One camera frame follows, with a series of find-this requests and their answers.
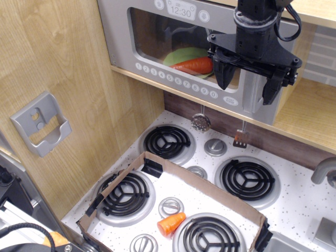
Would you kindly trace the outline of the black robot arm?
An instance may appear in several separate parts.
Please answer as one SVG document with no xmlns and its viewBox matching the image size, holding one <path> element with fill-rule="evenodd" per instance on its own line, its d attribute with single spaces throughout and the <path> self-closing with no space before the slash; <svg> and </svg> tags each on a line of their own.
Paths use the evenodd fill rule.
<svg viewBox="0 0 336 252">
<path fill-rule="evenodd" d="M 296 33 L 283 37 L 279 32 L 281 15 L 287 10 L 298 25 Z M 234 10 L 235 34 L 208 36 L 208 56 L 218 85 L 226 89 L 235 69 L 267 78 L 263 104 L 272 104 L 282 87 L 293 85 L 302 60 L 284 49 L 281 41 L 295 40 L 301 33 L 301 19 L 290 1 L 238 1 Z"/>
</svg>

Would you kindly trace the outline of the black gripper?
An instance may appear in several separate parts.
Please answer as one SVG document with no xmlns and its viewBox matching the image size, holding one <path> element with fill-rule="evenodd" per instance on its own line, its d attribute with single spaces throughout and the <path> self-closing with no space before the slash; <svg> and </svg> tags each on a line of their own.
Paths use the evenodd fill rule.
<svg viewBox="0 0 336 252">
<path fill-rule="evenodd" d="M 263 105 L 271 105 L 281 87 L 293 85 L 302 60 L 284 49 L 280 40 L 290 42 L 301 33 L 302 24 L 291 36 L 280 33 L 280 22 L 268 26 L 238 25 L 235 34 L 211 33 L 209 58 L 217 84 L 225 90 L 233 79 L 237 68 L 267 78 L 263 89 Z"/>
</svg>

